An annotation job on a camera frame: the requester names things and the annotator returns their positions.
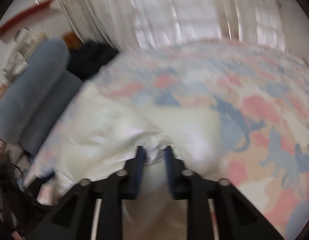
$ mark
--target pastel floral bedspread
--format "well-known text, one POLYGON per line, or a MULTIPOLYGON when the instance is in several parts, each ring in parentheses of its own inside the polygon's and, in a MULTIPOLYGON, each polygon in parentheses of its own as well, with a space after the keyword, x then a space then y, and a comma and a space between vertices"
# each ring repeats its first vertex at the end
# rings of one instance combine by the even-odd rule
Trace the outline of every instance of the pastel floral bedspread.
MULTIPOLYGON (((302 60, 260 46, 200 42, 121 55, 94 82, 105 96, 138 106, 216 109, 232 183, 285 239, 305 226, 309 69, 302 60)), ((56 161, 63 118, 30 174, 44 174, 56 161)))

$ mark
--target bed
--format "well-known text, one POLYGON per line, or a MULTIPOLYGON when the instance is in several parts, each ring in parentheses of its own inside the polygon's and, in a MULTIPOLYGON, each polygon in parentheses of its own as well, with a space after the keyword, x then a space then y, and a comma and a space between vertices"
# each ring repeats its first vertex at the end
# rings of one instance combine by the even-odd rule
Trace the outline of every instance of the bed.
POLYGON ((84 84, 25 183, 55 170, 56 181, 39 197, 58 198, 82 178, 120 169, 144 142, 157 151, 137 201, 142 208, 125 204, 125 239, 155 239, 154 230, 185 239, 185 204, 174 204, 166 190, 166 144, 205 178, 229 178, 285 239, 295 239, 309 220, 309 68, 297 57, 230 41, 123 53, 84 84), (190 114, 179 110, 194 111, 207 129, 187 132, 176 119, 175 133, 187 137, 178 140, 165 126, 167 112, 157 114, 167 108, 185 124, 190 114), (132 121, 123 129, 119 120, 132 121), (127 134, 132 124, 136 132, 127 134))

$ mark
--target white fabric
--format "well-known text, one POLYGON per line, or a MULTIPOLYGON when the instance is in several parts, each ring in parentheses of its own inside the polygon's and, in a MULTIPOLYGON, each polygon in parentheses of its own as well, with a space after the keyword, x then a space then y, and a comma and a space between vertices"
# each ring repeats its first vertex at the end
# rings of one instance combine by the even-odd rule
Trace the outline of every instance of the white fabric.
POLYGON ((107 178, 142 145, 149 165, 172 145, 177 156, 200 174, 218 170, 218 113, 209 109, 136 108, 103 96, 88 82, 71 119, 61 129, 56 177, 63 194, 83 178, 107 178))
POLYGON ((21 29, 7 56, 7 65, 1 71, 3 84, 9 86, 29 65, 28 58, 37 49, 39 44, 47 40, 45 33, 30 33, 27 29, 21 29))
POLYGON ((122 169, 142 145, 148 165, 139 198, 125 201, 124 239, 158 239, 150 227, 160 239, 175 239, 176 235, 185 239, 186 202, 172 201, 169 195, 161 149, 171 145, 187 168, 205 178, 223 177, 218 113, 210 109, 137 108, 106 98, 92 82, 85 84, 75 109, 67 109, 67 113, 70 118, 62 121, 58 133, 62 141, 56 153, 55 195, 63 195, 83 178, 107 178, 122 169))
POLYGON ((82 40, 119 50, 231 39, 287 51, 309 67, 309 20, 295 0, 59 1, 82 40))

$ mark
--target white curtain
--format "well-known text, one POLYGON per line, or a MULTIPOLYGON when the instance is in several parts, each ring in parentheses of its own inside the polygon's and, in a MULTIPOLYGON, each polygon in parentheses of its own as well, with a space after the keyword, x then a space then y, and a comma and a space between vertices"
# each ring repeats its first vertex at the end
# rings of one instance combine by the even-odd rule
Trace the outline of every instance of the white curtain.
POLYGON ((309 66, 309 20, 295 0, 59 1, 82 40, 119 50, 228 39, 287 51, 309 66))

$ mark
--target bed sheet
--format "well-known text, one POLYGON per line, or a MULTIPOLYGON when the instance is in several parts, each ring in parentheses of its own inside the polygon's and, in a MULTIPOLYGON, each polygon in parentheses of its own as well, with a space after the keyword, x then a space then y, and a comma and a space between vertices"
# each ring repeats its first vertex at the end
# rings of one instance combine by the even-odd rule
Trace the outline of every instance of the bed sheet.
MULTIPOLYGON (((309 69, 281 51, 199 42, 122 54, 93 80, 103 96, 134 106, 211 108, 220 114, 227 177, 287 240, 309 219, 309 69)), ((59 131, 45 141, 26 182, 58 160, 59 131)))

